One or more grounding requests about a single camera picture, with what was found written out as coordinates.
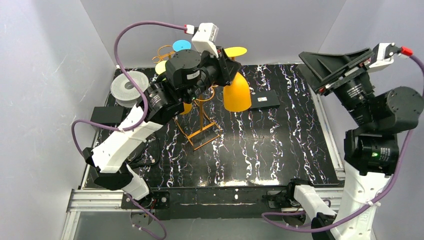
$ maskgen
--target wire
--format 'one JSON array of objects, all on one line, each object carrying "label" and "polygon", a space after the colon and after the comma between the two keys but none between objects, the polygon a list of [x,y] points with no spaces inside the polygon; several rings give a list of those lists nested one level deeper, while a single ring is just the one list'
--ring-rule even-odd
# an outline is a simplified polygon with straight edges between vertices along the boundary
[{"label": "wire", "polygon": [[152,197],[151,200],[150,200],[150,203],[147,206],[144,206],[143,208],[150,207],[154,202],[155,202],[155,199]]},{"label": "wire", "polygon": [[[410,58],[419,66],[419,68],[421,69],[422,74],[424,76],[424,64],[423,64],[423,62],[421,62],[414,55],[412,55]],[[399,158],[397,159],[397,165],[396,165],[396,169],[394,170],[393,176],[390,178],[390,181],[388,182],[388,184],[384,188],[384,190],[379,195],[377,195],[376,197],[374,197],[371,200],[371,202],[373,204],[377,203],[382,198],[384,198],[390,192],[390,190],[392,190],[393,186],[395,185],[396,180],[399,177],[399,172],[401,171],[401,166],[402,166],[402,163],[403,163],[404,158],[405,158],[405,152],[406,152],[406,150],[408,148],[408,145],[409,145],[409,143],[411,141],[413,132],[414,132],[414,130],[411,129],[406,134],[405,140],[403,141],[402,149],[400,150]],[[340,226],[340,225],[342,225],[342,224],[344,224],[344,223],[346,223],[346,222],[348,222],[348,221],[356,218],[357,216],[359,216],[360,214],[362,214],[363,212],[365,212],[369,208],[370,208],[370,205],[368,205],[368,204],[367,205],[364,205],[361,208],[359,208],[356,212],[354,212],[351,215],[349,215],[349,216],[341,219],[340,221],[337,221],[337,222],[335,222],[333,224],[330,224],[328,226],[314,228],[314,229],[298,229],[298,228],[295,228],[295,227],[287,226],[285,224],[281,224],[281,223],[278,223],[278,222],[271,221],[271,220],[269,220],[266,217],[268,215],[284,216],[284,213],[283,212],[264,212],[264,213],[262,213],[262,218],[265,221],[267,221],[268,223],[270,223],[270,224],[272,224],[272,225],[274,225],[276,227],[285,229],[285,230],[289,230],[289,231],[293,231],[293,232],[297,232],[297,233],[319,233],[319,232],[328,231],[328,230],[330,230],[332,228],[338,227],[338,226]]]},{"label": "wire", "polygon": [[213,88],[213,87],[210,87],[209,89],[211,89],[211,90],[212,90],[212,96],[211,96],[211,97],[209,97],[209,98],[208,98],[208,99],[206,99],[206,100],[196,99],[196,101],[199,101],[199,102],[207,102],[207,101],[209,101],[209,100],[213,99],[213,98],[214,98],[214,96],[215,96],[215,90],[214,90],[214,88]]},{"label": "wire", "polygon": [[[132,160],[128,163],[130,168],[135,169],[135,168],[141,168],[141,167],[146,167],[146,166],[153,166],[153,165],[158,164],[162,160],[161,146],[159,145],[158,135],[156,134],[156,132],[154,132],[153,134],[154,134],[154,138],[156,139],[156,144],[157,144],[157,158],[156,158],[157,161],[155,161],[154,163],[149,163],[149,164],[144,164],[144,163],[137,164],[138,162],[140,162],[143,159],[143,157],[144,157],[144,154],[143,154],[142,156],[140,156],[139,159]],[[146,148],[147,148],[147,145],[144,147],[144,149],[141,151],[141,153],[143,153],[146,150]]]},{"label": "wire", "polygon": [[94,126],[94,127],[98,127],[98,128],[102,128],[102,129],[106,129],[106,130],[110,130],[110,131],[131,131],[131,130],[135,129],[136,127],[138,127],[140,124],[142,124],[142,122],[145,120],[145,118],[147,116],[148,100],[147,100],[145,94],[143,93],[143,90],[136,84],[136,82],[133,80],[133,78],[128,74],[127,70],[125,70],[125,67],[122,64],[122,62],[121,62],[121,60],[118,56],[118,43],[121,40],[122,36],[126,32],[128,32],[128,30],[135,28],[135,27],[138,27],[138,26],[141,26],[141,25],[159,25],[159,26],[164,26],[164,27],[183,30],[183,31],[187,30],[187,27],[185,27],[185,26],[178,26],[178,25],[174,25],[174,24],[161,22],[161,21],[140,21],[140,22],[136,22],[136,23],[133,23],[133,24],[127,26],[126,28],[124,28],[124,30],[122,30],[121,33],[119,33],[118,37],[115,40],[115,44],[113,46],[113,53],[115,55],[115,60],[116,60],[116,63],[118,63],[122,73],[128,78],[128,80],[131,82],[131,84],[140,93],[141,98],[143,99],[143,109],[142,109],[143,115],[141,116],[140,120],[138,122],[136,122],[134,125],[129,126],[129,127],[125,127],[123,129],[118,129],[117,127],[112,127],[112,126],[106,126],[106,125],[99,124],[99,123],[96,123],[96,122],[93,122],[93,121],[90,121],[90,120],[85,120],[85,119],[78,119],[78,120],[74,121],[71,125],[72,138],[73,138],[73,142],[75,143],[76,149],[78,150],[79,154],[81,154],[81,155],[83,155],[83,151],[81,150],[80,146],[78,145],[77,137],[75,135],[75,125],[77,123],[85,123],[85,124],[89,124],[89,125]]},{"label": "wire", "polygon": [[149,215],[150,217],[152,217],[159,225],[160,227],[163,229],[163,233],[164,236],[160,237],[156,234],[154,234],[153,232],[151,232],[149,229],[146,229],[140,225],[137,224],[132,224],[134,227],[137,227],[139,230],[141,231],[145,231],[146,233],[148,233],[150,236],[152,236],[153,238],[155,238],[156,240],[164,240],[165,238],[167,238],[167,229],[165,227],[165,225],[155,216],[153,215],[151,212],[149,212],[147,209],[145,209],[144,207],[142,207],[138,202],[136,202],[133,197],[131,196],[131,194],[127,193],[126,196],[129,198],[129,200],[139,209],[143,210],[147,215]]},{"label": "wire", "polygon": [[323,202],[327,202],[328,203],[328,207],[331,208],[331,200],[330,199],[323,199]]},{"label": "wire", "polygon": [[418,57],[415,56],[415,55],[412,55],[409,58],[412,59],[418,65],[418,67],[422,71],[422,76],[424,77],[424,63],[420,59],[418,59]]},{"label": "wire", "polygon": [[300,205],[300,204],[299,204],[299,206],[297,207],[297,209],[296,209],[296,211],[295,211],[295,212],[299,211],[299,209],[301,209],[301,207],[302,207],[302,205]]}]

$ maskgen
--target floor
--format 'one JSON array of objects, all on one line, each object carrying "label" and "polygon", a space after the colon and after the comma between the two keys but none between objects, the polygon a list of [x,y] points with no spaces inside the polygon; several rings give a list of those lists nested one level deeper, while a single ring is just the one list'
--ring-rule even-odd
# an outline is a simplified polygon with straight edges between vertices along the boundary
[{"label": "floor", "polygon": [[[133,70],[145,73],[151,82],[156,80],[153,68]],[[245,65],[240,72],[249,82],[252,93],[275,90],[281,106],[264,111],[228,112],[223,106],[222,88],[218,87],[215,97],[205,104],[205,110],[222,128],[222,135],[193,151],[171,121],[156,135],[151,135],[146,146],[142,144],[132,154],[131,158],[141,158],[144,163],[161,161],[158,165],[140,168],[139,174],[152,188],[162,189],[281,186],[292,178],[311,180],[315,184],[337,184],[311,93],[297,66]],[[115,77],[119,74],[121,71],[117,70]],[[112,95],[106,105],[116,105]],[[188,134],[198,130],[198,108],[179,115],[177,121]],[[100,131],[96,144],[109,134],[107,130]],[[200,141],[208,137],[205,134]],[[92,174],[93,170],[86,188],[98,188]]]},{"label": "floor", "polygon": [[[147,218],[133,216],[132,221],[147,225]],[[279,229],[262,219],[173,219],[163,221],[169,240],[312,240],[310,233]],[[147,226],[158,236],[161,227],[152,222]],[[74,240],[140,240],[153,239],[133,228],[129,212],[82,212]]]}]

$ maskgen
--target white wall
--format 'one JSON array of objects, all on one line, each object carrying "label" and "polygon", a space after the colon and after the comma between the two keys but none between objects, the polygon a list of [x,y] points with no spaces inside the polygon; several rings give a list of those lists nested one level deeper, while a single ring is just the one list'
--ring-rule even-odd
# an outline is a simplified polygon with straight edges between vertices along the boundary
[{"label": "white wall", "polygon": [[[345,0],[81,0],[113,60],[113,46],[126,26],[145,20],[183,26],[212,22],[216,44],[246,47],[243,64],[299,61],[302,51],[318,51]],[[125,66],[154,66],[163,45],[191,39],[180,30],[139,26],[119,44]]]},{"label": "white wall", "polygon": [[[348,53],[377,43],[395,42],[414,50],[424,61],[424,7],[421,0],[347,0],[326,37],[320,52]],[[398,86],[423,91],[423,74],[410,59],[395,59],[383,71],[370,74],[377,94]],[[334,94],[322,98],[335,142],[343,152],[345,131],[356,128],[355,122]],[[400,135],[402,144],[405,133]],[[424,118],[416,128],[395,187],[384,198],[374,220],[378,240],[423,239],[424,208]]]},{"label": "white wall", "polygon": [[2,0],[0,65],[0,238],[59,239],[114,64],[79,0]]}]

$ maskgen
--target black marble table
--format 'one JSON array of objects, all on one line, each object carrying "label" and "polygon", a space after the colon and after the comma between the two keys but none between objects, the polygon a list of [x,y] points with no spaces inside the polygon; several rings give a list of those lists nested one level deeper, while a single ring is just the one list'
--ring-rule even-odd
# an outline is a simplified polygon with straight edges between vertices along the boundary
[{"label": "black marble table", "polygon": [[[151,82],[156,81],[153,68],[129,70],[143,72]],[[146,164],[160,161],[139,168],[139,174],[152,188],[160,189],[269,187],[286,185],[292,178],[311,180],[314,184],[338,184],[311,93],[297,65],[245,65],[240,72],[252,93],[275,90],[281,106],[264,111],[228,112],[223,105],[222,87],[217,87],[215,97],[204,107],[222,128],[222,135],[193,151],[174,121],[170,121],[130,156],[133,159],[141,155],[141,162]],[[117,105],[111,94],[106,105]],[[191,134],[200,126],[199,109],[193,107],[177,120]],[[96,145],[109,134],[108,130],[100,130]],[[207,141],[209,137],[204,134],[200,139]],[[93,174],[91,169],[85,188],[99,188],[93,183]]]}]

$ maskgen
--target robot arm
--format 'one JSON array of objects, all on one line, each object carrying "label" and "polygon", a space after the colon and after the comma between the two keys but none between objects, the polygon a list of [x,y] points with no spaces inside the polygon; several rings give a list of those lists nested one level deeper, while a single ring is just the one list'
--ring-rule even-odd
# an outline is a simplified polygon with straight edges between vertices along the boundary
[{"label": "robot arm", "polygon": [[321,95],[335,93],[358,125],[344,140],[345,183],[338,214],[332,211],[310,183],[292,180],[287,198],[299,202],[312,219],[311,228],[335,224],[369,205],[346,223],[327,231],[313,232],[314,240],[369,240],[379,202],[371,200],[389,182],[397,166],[397,134],[415,128],[424,109],[423,97],[409,87],[397,87],[374,96],[369,72],[384,69],[395,54],[409,55],[405,47],[380,43],[373,50],[343,54],[302,52],[300,71],[311,89]]},{"label": "robot arm", "polygon": [[241,67],[227,57],[222,47],[216,47],[218,28],[213,23],[202,23],[198,28],[187,26],[186,33],[194,34],[192,42],[197,51],[187,49],[174,54],[166,62],[166,72],[152,83],[144,94],[148,109],[142,109],[142,99],[131,109],[118,129],[134,125],[143,111],[147,117],[130,131],[114,131],[95,148],[83,151],[85,161],[97,170],[94,183],[109,190],[122,189],[140,200],[149,194],[146,182],[126,163],[127,157],[155,131],[184,111],[183,103],[191,103],[212,85],[232,83]]}]

